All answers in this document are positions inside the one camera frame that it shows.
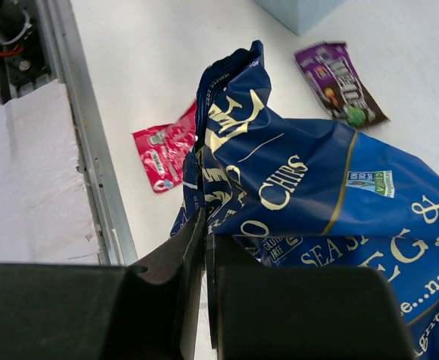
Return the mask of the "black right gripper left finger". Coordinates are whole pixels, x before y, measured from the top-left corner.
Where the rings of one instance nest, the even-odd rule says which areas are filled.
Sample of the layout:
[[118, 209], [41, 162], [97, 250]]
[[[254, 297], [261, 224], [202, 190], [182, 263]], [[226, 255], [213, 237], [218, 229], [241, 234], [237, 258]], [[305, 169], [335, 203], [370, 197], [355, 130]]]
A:
[[162, 245], [124, 269], [102, 359], [194, 357], [206, 212], [196, 211]]

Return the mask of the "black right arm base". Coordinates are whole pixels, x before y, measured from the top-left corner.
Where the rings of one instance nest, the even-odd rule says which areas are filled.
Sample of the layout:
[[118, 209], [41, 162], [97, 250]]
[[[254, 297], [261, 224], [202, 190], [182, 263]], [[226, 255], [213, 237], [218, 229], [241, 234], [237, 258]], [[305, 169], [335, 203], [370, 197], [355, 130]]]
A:
[[36, 1], [0, 0], [0, 103], [53, 78]]

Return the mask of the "blue snack bag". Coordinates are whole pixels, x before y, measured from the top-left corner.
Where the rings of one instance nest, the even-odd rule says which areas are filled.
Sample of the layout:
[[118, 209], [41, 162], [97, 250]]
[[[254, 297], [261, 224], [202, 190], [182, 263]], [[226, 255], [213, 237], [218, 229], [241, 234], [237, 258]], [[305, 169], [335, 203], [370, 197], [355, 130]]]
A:
[[265, 266], [375, 269], [416, 358], [439, 359], [439, 175], [357, 126], [281, 117], [271, 89], [259, 41], [203, 72], [172, 231], [204, 207]]

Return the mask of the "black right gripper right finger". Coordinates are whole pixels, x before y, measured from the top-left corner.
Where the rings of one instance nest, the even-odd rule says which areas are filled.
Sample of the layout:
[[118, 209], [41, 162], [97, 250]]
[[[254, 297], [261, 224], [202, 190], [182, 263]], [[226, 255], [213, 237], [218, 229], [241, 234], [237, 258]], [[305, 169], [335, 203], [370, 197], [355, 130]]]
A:
[[272, 330], [259, 319], [279, 270], [262, 265], [228, 235], [206, 237], [212, 347], [219, 359], [278, 359]]

